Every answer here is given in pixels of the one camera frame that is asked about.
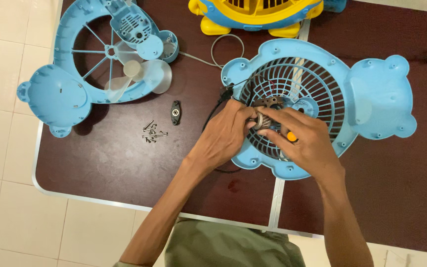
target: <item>fan grille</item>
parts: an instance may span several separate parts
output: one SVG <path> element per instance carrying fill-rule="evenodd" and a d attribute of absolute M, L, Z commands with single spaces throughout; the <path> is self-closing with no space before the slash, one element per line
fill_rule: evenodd
<path fill-rule="evenodd" d="M 310 97 L 319 106 L 317 118 L 327 123 L 330 141 L 335 140 L 342 128 L 345 106 L 340 86 L 322 66 L 305 58 L 279 58 L 262 65 L 250 77 L 242 88 L 242 102 L 250 100 L 250 93 L 253 96 L 249 105 L 257 99 L 273 96 L 286 96 L 294 102 Z M 250 130 L 247 139 L 263 154 L 291 161 L 281 153 L 281 149 L 268 138 L 256 134 L 255 130 Z"/>

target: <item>fan blade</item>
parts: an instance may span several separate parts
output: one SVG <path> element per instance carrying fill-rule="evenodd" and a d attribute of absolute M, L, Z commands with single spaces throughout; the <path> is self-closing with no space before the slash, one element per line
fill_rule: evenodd
<path fill-rule="evenodd" d="M 141 63 L 144 69 L 143 81 L 153 88 L 153 93 L 162 94 L 171 86 L 172 70 L 169 64 L 160 59 Z"/>
<path fill-rule="evenodd" d="M 118 60 L 124 65 L 128 61 L 136 60 L 139 63 L 143 62 L 143 59 L 138 55 L 138 52 L 133 48 L 129 47 L 125 42 L 119 41 L 113 47 L 115 55 L 118 57 Z"/>
<path fill-rule="evenodd" d="M 128 76 L 113 78 L 105 84 L 105 94 L 106 98 L 110 100 L 110 102 L 115 103 L 118 101 L 123 93 L 128 88 L 129 83 L 132 78 Z"/>

